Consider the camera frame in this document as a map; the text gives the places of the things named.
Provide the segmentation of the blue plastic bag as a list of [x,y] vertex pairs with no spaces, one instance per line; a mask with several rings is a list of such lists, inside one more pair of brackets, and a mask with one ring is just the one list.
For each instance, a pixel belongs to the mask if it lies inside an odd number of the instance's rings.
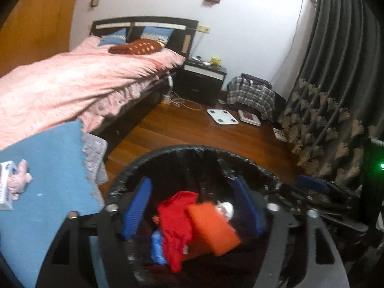
[[150,257],[157,264],[167,264],[166,258],[163,255],[163,236],[158,229],[151,235]]

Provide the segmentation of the red cloth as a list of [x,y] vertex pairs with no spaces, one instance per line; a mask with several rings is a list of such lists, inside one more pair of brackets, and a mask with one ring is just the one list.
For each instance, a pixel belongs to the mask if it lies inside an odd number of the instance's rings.
[[173,273],[182,270],[184,248],[192,239],[191,220],[187,208],[196,203],[198,194],[179,191],[157,207],[159,229],[163,236],[163,256]]

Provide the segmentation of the pink tissue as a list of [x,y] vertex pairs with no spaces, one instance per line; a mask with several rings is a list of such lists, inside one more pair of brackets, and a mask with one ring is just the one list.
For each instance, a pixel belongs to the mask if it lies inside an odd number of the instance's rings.
[[14,201],[19,199],[26,186],[32,182],[33,177],[28,173],[28,165],[25,159],[22,159],[17,168],[17,173],[10,176],[7,180],[7,188]]

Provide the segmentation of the white tissue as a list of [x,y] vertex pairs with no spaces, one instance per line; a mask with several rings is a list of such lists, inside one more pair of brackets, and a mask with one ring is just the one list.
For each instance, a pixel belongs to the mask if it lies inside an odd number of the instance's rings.
[[232,220],[234,216],[234,207],[230,202],[217,202],[215,208],[218,214],[220,214],[226,222]]

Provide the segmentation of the white blue carton box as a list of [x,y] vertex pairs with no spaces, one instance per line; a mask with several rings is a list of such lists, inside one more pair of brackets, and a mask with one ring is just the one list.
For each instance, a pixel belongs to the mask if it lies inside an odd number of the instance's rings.
[[17,166],[13,161],[5,161],[1,163],[1,182],[0,182],[0,210],[12,211],[13,200],[10,189],[8,188],[8,180],[12,175],[17,174]]

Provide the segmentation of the black trash bin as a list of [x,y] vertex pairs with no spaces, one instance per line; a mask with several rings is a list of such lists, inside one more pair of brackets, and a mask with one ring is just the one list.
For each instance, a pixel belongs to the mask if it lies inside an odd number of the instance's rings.
[[[139,181],[147,177],[152,182],[152,195],[144,217],[148,218],[159,202],[183,189],[200,198],[227,197],[234,200],[230,186],[241,176],[257,202],[275,200],[273,194],[283,182],[255,162],[219,148],[204,146],[168,146],[146,153],[131,162],[114,178],[107,193],[107,204],[123,208],[133,197]],[[268,252],[271,242],[272,215],[265,216],[265,233],[252,237],[245,233],[245,244],[216,258],[211,253],[186,264],[178,274],[167,267],[139,259],[138,240],[127,240],[130,279],[125,287],[282,287],[289,277],[294,236],[281,237],[275,253]]]

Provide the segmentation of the blue table cloth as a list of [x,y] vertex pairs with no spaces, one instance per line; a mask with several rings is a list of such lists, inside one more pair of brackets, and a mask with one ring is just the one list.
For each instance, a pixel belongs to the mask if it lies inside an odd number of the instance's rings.
[[1,253],[24,287],[34,287],[47,251],[70,211],[97,213],[87,180],[81,123],[61,124],[1,150],[1,161],[27,161],[33,180],[1,211]]

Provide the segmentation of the dark patterned curtain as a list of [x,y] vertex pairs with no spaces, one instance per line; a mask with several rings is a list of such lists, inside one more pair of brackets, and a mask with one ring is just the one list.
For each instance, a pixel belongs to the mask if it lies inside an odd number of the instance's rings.
[[383,138],[383,26],[366,0],[318,0],[279,123],[307,175],[361,187],[363,143]]

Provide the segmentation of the pink bed duvet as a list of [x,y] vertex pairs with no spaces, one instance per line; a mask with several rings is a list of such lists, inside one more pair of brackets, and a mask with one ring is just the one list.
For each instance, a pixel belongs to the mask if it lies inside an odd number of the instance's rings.
[[158,77],[184,64],[163,48],[149,55],[110,54],[90,36],[70,52],[18,66],[1,77],[1,149],[80,119],[92,132],[140,97]]

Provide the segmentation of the white bathroom scale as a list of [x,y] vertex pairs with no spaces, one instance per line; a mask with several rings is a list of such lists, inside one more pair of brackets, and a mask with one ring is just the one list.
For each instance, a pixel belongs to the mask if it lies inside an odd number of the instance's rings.
[[224,109],[210,108],[207,109],[206,112],[219,125],[231,126],[239,124],[235,117],[229,111],[226,111]]

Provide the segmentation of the plaid shirt on chair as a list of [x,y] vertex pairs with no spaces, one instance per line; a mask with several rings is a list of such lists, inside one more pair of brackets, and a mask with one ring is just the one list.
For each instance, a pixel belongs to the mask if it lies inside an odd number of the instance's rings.
[[227,84],[228,105],[242,104],[257,110],[263,120],[273,122],[275,93],[270,87],[257,79],[234,77]]

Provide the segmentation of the black white nightstand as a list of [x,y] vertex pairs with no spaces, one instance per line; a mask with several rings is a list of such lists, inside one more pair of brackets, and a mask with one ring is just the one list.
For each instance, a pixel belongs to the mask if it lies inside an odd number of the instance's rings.
[[206,106],[214,106],[227,76],[227,69],[200,64],[188,60],[179,78],[174,82],[174,91],[186,100]]

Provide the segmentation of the brown dotted pillow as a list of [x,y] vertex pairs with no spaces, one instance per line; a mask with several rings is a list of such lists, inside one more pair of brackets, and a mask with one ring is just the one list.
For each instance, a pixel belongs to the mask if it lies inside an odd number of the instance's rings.
[[115,45],[108,49],[110,54],[149,55],[165,47],[163,42],[151,39],[138,39],[128,44]]

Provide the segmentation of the left blue pillow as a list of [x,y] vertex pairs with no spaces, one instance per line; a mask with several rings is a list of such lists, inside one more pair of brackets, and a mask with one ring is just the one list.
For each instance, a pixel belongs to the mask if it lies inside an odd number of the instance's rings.
[[126,43],[126,28],[120,29],[114,33],[103,36],[98,46],[122,45]]

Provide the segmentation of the blue pillow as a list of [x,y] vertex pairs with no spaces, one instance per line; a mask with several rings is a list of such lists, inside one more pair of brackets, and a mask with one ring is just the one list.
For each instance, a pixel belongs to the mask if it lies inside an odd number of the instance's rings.
[[174,29],[162,28],[162,27],[145,27],[140,39],[154,40],[162,43],[164,46],[167,45]]
[[98,46],[122,45],[126,43],[126,28],[120,29],[114,33],[103,36]]

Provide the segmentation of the yellow plush toy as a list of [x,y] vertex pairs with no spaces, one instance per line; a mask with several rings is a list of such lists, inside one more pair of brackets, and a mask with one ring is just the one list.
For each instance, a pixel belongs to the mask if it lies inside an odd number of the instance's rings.
[[220,68],[221,67],[221,58],[219,57],[212,57],[209,61],[210,66],[214,68]]

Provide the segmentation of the right blue pillow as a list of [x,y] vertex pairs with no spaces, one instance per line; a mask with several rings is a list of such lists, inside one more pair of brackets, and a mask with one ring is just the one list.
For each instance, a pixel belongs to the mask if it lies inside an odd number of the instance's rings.
[[167,45],[174,29],[162,28],[162,27],[145,27],[140,39],[154,40],[162,43],[164,46]]

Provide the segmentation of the wooden wardrobe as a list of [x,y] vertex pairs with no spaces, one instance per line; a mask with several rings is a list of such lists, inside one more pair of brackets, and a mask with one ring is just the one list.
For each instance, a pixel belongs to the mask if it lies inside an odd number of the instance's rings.
[[19,0],[1,27],[1,75],[69,51],[76,0]]

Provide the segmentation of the black bed frame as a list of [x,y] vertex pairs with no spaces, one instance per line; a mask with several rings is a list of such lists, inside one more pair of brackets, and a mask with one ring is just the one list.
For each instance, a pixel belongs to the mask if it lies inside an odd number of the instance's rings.
[[[130,16],[96,20],[92,22],[90,34],[103,36],[126,28],[126,40],[130,42],[139,38],[145,27],[172,29],[173,33],[167,43],[167,48],[188,59],[198,25],[199,21],[196,19]],[[177,76],[180,70],[180,67],[175,67],[168,72],[161,73],[158,77],[151,76],[149,86],[141,92],[138,99],[125,104],[116,116],[106,118],[100,127],[91,132],[107,141],[106,159],[128,133],[157,106],[161,95],[169,88],[167,77],[169,75]]]

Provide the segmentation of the left wall lamp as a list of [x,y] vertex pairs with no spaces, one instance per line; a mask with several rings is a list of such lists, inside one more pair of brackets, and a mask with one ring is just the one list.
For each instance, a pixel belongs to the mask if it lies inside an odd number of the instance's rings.
[[99,5],[100,0],[90,0],[90,7],[94,8]]

